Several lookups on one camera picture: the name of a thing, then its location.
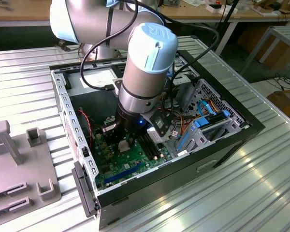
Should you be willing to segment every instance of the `metal rack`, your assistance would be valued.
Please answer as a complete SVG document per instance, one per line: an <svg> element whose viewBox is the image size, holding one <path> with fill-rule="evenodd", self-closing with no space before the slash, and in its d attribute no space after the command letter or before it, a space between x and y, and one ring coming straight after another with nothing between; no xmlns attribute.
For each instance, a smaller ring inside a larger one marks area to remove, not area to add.
<svg viewBox="0 0 290 232"><path fill-rule="evenodd" d="M290 46L290 27L269 27L266 30L265 34L260 39L260 41L258 42L258 44L255 46L253 51L248 56L247 60L245 61L244 66L243 66L242 70L240 71L241 75L243 75L245 73L245 71L247 70L247 68L249 67L251 62L253 61L254 57L257 55L257 53L260 51L260 49L262 48L264 43L268 40L268 38L271 35L276 36L277 39L285 42L287 45ZM267 55L264 54L264 55L268 56L272 50L273 50L273 48L269 49L267 51L268 54Z"/></svg>
<svg viewBox="0 0 290 232"><path fill-rule="evenodd" d="M179 38L194 57L201 41ZM72 63L59 48L0 52L0 118L11 134L46 131L62 198L0 226L1 231L92 231L72 177L73 159L58 115L49 65ZM266 128L225 164L115 222L105 231L286 231L290 229L290 120L213 52L199 62Z"/></svg>

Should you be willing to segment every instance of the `blue cap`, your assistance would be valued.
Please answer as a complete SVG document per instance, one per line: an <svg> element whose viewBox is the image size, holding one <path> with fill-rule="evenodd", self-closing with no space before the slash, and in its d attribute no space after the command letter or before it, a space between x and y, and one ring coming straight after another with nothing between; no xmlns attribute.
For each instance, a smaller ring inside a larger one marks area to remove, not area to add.
<svg viewBox="0 0 290 232"><path fill-rule="evenodd" d="M119 3L117 0L106 0L106 7L115 6L117 3Z"/></svg>
<svg viewBox="0 0 290 232"><path fill-rule="evenodd" d="M129 57L139 69L158 74L168 71L178 48L177 36L157 23L141 23L129 41Z"/></svg>
<svg viewBox="0 0 290 232"><path fill-rule="evenodd" d="M53 34L57 38L78 44L65 0L52 1L49 11L49 20Z"/></svg>

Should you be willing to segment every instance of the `yellow wire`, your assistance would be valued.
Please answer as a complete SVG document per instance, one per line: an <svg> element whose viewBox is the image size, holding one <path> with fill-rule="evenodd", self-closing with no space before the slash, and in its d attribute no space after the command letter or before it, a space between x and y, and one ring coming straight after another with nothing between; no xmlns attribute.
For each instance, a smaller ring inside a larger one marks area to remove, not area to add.
<svg viewBox="0 0 290 232"><path fill-rule="evenodd" d="M214 103L213 103L213 101L212 100L209 100L210 102L211 102L211 104L212 104L212 107L214 108L214 110L216 110L216 112L218 112L219 110L215 107L215 105L214 105Z"/></svg>

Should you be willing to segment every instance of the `red wire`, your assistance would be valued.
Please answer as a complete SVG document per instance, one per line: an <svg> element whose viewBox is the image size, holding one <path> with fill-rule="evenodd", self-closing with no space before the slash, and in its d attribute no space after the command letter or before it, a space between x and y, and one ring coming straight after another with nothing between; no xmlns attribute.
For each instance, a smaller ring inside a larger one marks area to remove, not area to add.
<svg viewBox="0 0 290 232"><path fill-rule="evenodd" d="M84 113L84 111L82 111L82 110L78 110L79 112L81 112L84 116L85 116L85 118L86 118L86 120L87 120L87 122L88 122L88 126L89 126L89 135L90 135L90 144L89 144L89 146L90 146L90 148L91 148L91 125L90 125L90 122L89 122L89 118L88 118L88 116Z"/></svg>

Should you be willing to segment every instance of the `metal table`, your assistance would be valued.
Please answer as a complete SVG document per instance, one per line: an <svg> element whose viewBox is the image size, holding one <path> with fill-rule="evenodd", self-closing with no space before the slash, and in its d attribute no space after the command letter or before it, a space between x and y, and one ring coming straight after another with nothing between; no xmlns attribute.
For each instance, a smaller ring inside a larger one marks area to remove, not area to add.
<svg viewBox="0 0 290 232"><path fill-rule="evenodd" d="M242 70L240 71L240 74L241 75L243 75L245 73L245 71L249 67L249 65L252 62L252 60L254 59L254 57L257 55L257 53L260 51L260 49L262 48L262 46L264 45L264 43L268 40L268 38L271 35L276 36L276 40L275 41L277 41L277 43L281 40L281 41L285 42L287 45L290 46L290 27L269 27L266 30L265 34L260 39L260 41L258 42L258 44L255 46L255 48L253 49L253 51L250 53L250 55L248 56L248 58L246 59L246 61L244 63L244 66L243 66ZM266 51L266 53L268 53L267 55L269 55L271 53L271 51L276 46L276 44L274 45L273 48L272 48L272 46L273 46L273 44Z"/></svg>
<svg viewBox="0 0 290 232"><path fill-rule="evenodd" d="M180 37L194 57L206 47ZM59 48L0 52L0 119L11 134L46 131L62 198L0 226L1 231L94 231L71 168L73 159L59 119L49 65L77 61ZM266 128L224 165L105 228L105 231L286 231L290 229L290 120L215 53L199 62Z"/></svg>

